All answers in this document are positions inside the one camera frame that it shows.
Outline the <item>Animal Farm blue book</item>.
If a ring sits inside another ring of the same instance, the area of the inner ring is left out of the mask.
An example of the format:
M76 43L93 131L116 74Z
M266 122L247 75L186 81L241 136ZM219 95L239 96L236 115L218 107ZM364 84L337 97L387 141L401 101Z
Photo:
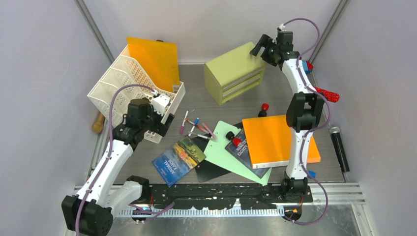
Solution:
M204 152L189 137L184 136L152 161L168 187L176 184L206 159Z

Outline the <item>white plastic file rack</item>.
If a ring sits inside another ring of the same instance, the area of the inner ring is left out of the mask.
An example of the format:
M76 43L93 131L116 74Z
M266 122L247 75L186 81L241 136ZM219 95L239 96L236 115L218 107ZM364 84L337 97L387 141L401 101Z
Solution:
M125 47L88 93L88 98L111 122L108 127L113 128L122 122L130 100L147 98L151 101L161 93L171 98L161 121L165 123L169 113L175 114L185 95L184 83L174 86L173 92L158 88L136 59L130 56L129 48Z

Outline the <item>thick orange binder folder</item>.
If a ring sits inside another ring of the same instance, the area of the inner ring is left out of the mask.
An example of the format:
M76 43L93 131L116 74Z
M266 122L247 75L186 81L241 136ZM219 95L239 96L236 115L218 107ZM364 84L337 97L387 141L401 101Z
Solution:
M298 172L301 153L304 164L321 161L312 133L289 127L285 115L246 118L242 124L254 169L289 166Z

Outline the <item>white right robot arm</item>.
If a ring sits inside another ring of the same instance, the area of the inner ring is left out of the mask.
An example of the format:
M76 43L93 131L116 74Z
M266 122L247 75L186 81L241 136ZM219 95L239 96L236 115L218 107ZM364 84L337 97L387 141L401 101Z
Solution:
M286 112L292 137L290 159L280 186L281 197L288 202L308 192L308 150L325 103L307 79L300 54L293 48L293 33L280 31L276 38L263 34L250 51L252 56L260 56L266 63L278 66L294 94Z

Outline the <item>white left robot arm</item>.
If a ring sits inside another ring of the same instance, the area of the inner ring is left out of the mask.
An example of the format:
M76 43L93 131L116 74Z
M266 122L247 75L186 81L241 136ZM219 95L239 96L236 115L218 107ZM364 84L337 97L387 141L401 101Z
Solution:
M103 158L83 187L72 196L65 196L61 208L66 226L76 234L105 236L114 217L130 203L146 203L151 196L149 180L130 176L115 192L111 188L121 168L133 154L145 133L152 131L164 136L174 115L162 123L166 99L133 99L119 125L111 129L110 140Z

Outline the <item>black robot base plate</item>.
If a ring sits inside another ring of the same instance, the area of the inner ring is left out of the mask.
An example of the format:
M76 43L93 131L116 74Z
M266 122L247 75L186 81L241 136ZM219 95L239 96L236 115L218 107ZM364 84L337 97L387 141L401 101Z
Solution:
M202 210L231 209L240 204L243 209L272 209L274 204L291 204L313 202L310 190L303 196L295 193L284 194L279 184L262 186L256 183L242 184L153 184L144 197L134 204L163 209L175 203L174 209Z

